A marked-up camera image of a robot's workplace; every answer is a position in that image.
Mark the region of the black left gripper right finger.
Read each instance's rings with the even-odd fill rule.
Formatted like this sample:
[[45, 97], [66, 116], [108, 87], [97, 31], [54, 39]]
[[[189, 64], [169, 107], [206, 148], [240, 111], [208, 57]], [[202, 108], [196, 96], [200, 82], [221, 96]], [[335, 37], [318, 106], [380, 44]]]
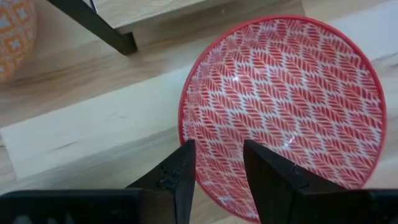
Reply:
[[348, 190], [253, 140], [243, 156], [261, 224], [398, 224], [398, 189]]

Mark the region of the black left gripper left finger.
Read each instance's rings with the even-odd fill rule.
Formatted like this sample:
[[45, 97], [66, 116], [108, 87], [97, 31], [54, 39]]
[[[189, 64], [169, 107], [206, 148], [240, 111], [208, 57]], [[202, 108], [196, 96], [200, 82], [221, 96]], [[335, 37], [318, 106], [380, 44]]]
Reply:
[[21, 190], [0, 195], [0, 224], [189, 224], [195, 142], [123, 189]]

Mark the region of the red herringbone grey patterned bowl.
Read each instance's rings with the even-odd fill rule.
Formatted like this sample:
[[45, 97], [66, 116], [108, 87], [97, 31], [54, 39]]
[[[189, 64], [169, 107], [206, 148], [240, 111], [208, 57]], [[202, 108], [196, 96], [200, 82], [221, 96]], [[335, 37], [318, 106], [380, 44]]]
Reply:
[[360, 189], [386, 132], [386, 101], [369, 59], [338, 29], [303, 16], [260, 17], [224, 33], [194, 63], [178, 109], [180, 142], [195, 141], [198, 184], [254, 223], [245, 140]]

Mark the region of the blue inside orange patterned bowl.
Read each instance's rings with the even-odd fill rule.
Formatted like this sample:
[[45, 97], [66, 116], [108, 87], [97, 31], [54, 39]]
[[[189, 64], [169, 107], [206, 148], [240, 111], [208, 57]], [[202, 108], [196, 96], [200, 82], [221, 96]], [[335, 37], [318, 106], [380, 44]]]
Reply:
[[34, 0], [0, 0], [0, 83], [31, 53], [37, 33]]

